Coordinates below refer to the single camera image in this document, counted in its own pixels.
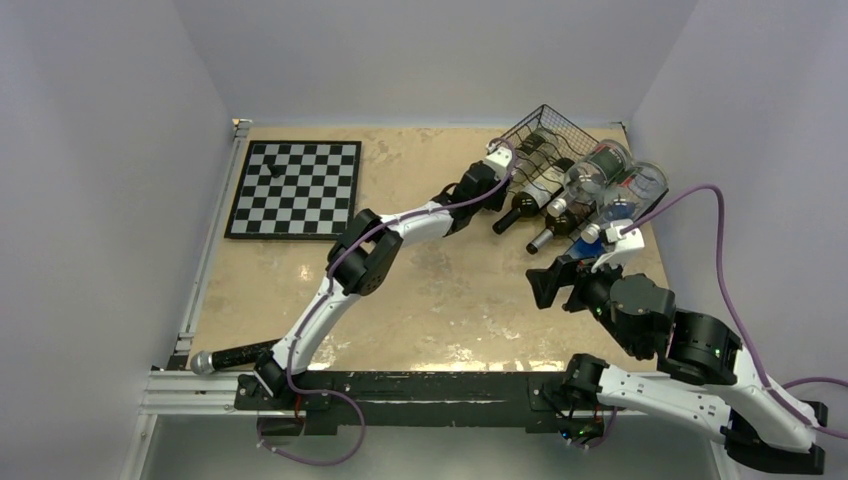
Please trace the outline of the dark green labelled wine bottle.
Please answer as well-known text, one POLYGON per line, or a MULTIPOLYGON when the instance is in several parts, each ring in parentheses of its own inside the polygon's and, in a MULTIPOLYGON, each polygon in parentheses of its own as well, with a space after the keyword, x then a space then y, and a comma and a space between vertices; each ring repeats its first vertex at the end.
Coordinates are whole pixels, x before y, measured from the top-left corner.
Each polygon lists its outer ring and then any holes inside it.
POLYGON ((559 207, 560 201, 555 201, 554 204, 557 207, 554 208, 554 213, 548 209, 544 228, 525 247, 531 255, 537 254, 554 238, 569 237, 595 212, 595 203, 574 202, 564 207, 559 207))

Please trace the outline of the tall clear glass bottle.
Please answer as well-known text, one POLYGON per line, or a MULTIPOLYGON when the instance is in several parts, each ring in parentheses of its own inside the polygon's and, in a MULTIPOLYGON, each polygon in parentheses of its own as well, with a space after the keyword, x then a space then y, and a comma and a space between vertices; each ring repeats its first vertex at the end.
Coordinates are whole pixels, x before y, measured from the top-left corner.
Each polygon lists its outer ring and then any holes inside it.
POLYGON ((535 179, 552 163, 559 160, 558 135, 553 131, 539 127, 516 148, 517 163, 513 171, 513 182, 525 184, 535 179))

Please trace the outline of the round clear bottle silver cap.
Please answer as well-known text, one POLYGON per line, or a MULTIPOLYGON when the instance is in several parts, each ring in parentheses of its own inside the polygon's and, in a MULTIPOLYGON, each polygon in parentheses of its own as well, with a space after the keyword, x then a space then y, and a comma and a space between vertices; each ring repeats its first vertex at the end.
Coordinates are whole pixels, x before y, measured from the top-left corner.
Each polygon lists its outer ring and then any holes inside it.
POLYGON ((546 213, 556 217, 570 206, 592 204, 631 164, 632 156, 624 145, 611 139, 600 141, 566 171, 562 192, 549 202, 546 213))

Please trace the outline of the small clear bottle silver cap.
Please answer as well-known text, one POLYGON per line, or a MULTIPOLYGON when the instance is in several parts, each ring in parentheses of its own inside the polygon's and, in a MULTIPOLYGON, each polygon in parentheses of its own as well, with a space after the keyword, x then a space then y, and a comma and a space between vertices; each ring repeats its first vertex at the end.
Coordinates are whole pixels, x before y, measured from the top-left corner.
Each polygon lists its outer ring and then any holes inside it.
POLYGON ((582 229, 580 239, 595 243, 603 228, 616 220, 640 219, 652 210, 668 192, 668 177, 657 164, 637 161, 596 201, 597 214, 582 229))

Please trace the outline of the blue square glass bottle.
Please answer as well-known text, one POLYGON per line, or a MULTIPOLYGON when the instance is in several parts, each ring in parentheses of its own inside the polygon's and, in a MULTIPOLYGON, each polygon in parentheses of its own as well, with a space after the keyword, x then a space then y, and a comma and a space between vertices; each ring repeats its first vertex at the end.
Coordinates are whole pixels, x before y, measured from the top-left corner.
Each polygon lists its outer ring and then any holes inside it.
MULTIPOLYGON (((618 219, 622 219, 624 214, 627 214, 627 218, 636 221, 642 218, 647 213, 651 213, 659 202, 663 199, 663 197, 667 194, 667 192, 662 193, 657 199, 655 199, 648 206, 637 207, 636 210, 633 210, 631 207, 624 205, 616 205, 613 210, 616 211, 616 215, 618 219)), ((574 242, 574 244, 565 252, 565 254, 571 259, 584 259, 584 258, 592 258, 598 257, 605 252, 604 246, 600 239, 597 239, 591 243, 587 243, 582 237, 574 242)))

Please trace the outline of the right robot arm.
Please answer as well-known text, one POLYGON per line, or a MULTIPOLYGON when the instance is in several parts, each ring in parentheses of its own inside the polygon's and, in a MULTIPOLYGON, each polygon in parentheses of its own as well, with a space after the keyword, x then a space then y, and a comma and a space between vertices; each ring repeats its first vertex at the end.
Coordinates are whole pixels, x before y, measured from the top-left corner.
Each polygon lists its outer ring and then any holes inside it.
POLYGON ((525 276, 538 308, 559 290, 567 312, 587 311, 630 356, 653 360, 678 389, 640 380, 587 353, 572 356, 557 391, 571 405, 636 410, 702 432, 739 464, 765 473, 821 475, 826 453, 816 440, 827 424, 821 402, 801 401, 768 384, 749 346, 722 320, 681 309, 672 291, 643 274, 595 266, 566 255, 525 276))

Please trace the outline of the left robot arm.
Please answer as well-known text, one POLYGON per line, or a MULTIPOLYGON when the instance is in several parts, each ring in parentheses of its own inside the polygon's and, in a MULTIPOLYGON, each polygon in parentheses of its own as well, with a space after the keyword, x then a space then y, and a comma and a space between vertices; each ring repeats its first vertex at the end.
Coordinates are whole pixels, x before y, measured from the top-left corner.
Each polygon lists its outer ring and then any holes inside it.
POLYGON ((513 171, 512 160, 481 160, 420 207, 391 215, 359 212, 328 253, 326 274, 312 301, 256 361, 260 397, 275 409, 292 405, 304 391, 295 378, 307 370, 346 311, 382 285, 400 250, 455 234, 482 209, 501 209, 513 171))

